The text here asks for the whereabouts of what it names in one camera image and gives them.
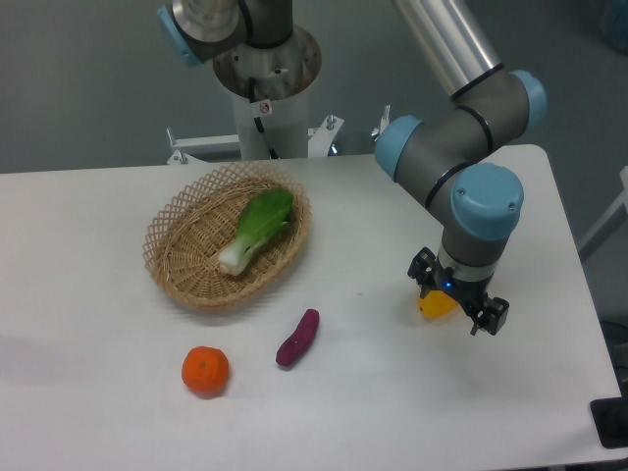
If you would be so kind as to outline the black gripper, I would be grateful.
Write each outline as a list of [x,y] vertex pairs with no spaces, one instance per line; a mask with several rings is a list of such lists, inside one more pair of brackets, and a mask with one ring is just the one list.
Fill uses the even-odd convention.
[[456,266],[444,266],[436,255],[423,247],[411,260],[407,276],[414,280],[421,294],[441,290],[452,297],[473,321],[470,335],[484,331],[495,336],[505,324],[509,303],[499,297],[487,297],[491,276],[484,269],[463,266],[459,274]]

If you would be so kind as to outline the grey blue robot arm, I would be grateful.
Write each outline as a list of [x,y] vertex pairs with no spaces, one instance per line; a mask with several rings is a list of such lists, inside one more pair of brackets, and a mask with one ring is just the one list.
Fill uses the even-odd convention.
[[[422,249],[408,274],[423,294],[452,297],[475,330],[495,334],[509,305],[487,288],[519,221],[524,191],[488,157],[544,117],[547,95],[531,74],[503,66],[463,2],[394,6],[454,106],[433,125],[412,116],[380,123],[378,164],[443,226],[440,248]],[[242,158],[306,155],[306,126],[287,127],[278,107],[307,89],[321,59],[294,23],[289,1],[168,1],[157,18],[185,64],[211,63],[243,101]]]

